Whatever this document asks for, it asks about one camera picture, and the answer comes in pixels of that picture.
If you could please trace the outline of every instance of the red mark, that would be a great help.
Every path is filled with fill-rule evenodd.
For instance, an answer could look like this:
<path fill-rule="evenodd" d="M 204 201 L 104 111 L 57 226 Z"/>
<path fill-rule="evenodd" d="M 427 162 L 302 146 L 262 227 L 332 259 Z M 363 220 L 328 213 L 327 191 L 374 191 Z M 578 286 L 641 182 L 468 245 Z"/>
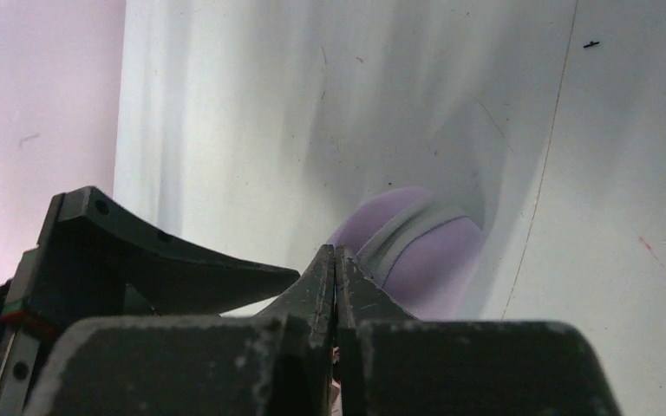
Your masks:
<path fill-rule="evenodd" d="M 649 251 L 650 254 L 655 258 L 655 260 L 657 260 L 657 263 L 660 264 L 660 267 L 663 268 L 663 271 L 666 274 L 665 265 L 663 264 L 663 262 L 660 261 L 659 258 L 657 258 L 657 256 L 655 255 L 655 252 L 652 250 L 652 246 L 650 245 L 650 243 L 648 243 L 647 240 L 645 240 L 642 236 L 639 236 L 639 242 L 644 244 L 644 248 L 646 248 L 647 251 Z"/>
<path fill-rule="evenodd" d="M 650 243 L 648 243 L 647 240 L 645 240 L 644 238 L 642 238 L 642 236 L 640 236 L 640 238 L 639 238 L 639 242 L 642 243 L 642 244 L 644 244 L 645 247 L 647 247 L 647 250 L 650 251 L 650 253 L 652 254 L 652 256 L 655 255 L 655 253 L 652 252 L 652 246 L 650 245 Z"/>

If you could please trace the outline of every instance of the pink wall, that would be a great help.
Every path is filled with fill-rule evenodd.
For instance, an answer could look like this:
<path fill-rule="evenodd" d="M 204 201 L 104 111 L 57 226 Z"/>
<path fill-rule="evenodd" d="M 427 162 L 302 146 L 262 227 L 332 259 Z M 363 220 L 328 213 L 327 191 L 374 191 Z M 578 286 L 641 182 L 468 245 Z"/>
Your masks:
<path fill-rule="evenodd" d="M 124 0 L 0 1 L 0 283 L 52 195 L 111 192 Z"/>

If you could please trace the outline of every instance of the purple object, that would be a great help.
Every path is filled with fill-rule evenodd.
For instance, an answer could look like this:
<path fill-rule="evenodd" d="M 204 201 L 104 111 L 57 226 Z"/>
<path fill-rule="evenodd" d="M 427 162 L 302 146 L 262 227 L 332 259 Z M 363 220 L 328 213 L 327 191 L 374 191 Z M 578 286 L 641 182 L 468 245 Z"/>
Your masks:
<path fill-rule="evenodd" d="M 409 187 L 363 204 L 329 244 L 349 246 L 375 283 L 412 315 L 447 321 L 478 268 L 483 242 L 479 227 L 447 198 Z"/>

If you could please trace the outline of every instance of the white curved surface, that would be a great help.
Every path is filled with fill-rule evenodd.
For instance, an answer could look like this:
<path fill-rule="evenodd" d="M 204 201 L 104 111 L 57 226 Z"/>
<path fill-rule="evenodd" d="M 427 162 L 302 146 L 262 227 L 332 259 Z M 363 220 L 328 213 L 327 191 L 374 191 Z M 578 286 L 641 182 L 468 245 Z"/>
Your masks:
<path fill-rule="evenodd" d="M 364 199 L 456 192 L 490 233 L 464 314 L 501 317 L 574 2 L 290 4 L 128 3 L 115 197 L 302 269 Z"/>
<path fill-rule="evenodd" d="M 302 269 L 390 186 L 457 192 L 487 233 L 460 316 L 576 324 L 624 411 L 666 414 L 655 3 L 129 1 L 114 195 Z"/>

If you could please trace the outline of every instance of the screw hole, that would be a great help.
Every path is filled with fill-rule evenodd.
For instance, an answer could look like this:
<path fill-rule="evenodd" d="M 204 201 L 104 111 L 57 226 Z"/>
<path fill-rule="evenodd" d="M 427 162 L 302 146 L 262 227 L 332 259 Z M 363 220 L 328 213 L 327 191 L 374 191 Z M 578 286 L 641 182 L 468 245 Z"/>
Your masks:
<path fill-rule="evenodd" d="M 19 381 L 24 381 L 29 375 L 29 366 L 24 361 L 18 361 L 14 364 L 14 378 Z"/>
<path fill-rule="evenodd" d="M 157 231 L 157 239 L 160 240 L 162 243 L 171 243 L 174 237 L 171 235 L 167 234 L 164 231 Z"/>
<path fill-rule="evenodd" d="M 95 209 L 101 214 L 101 215 L 108 215 L 108 204 L 106 204 L 104 201 L 101 201 L 100 199 L 94 202 Z"/>

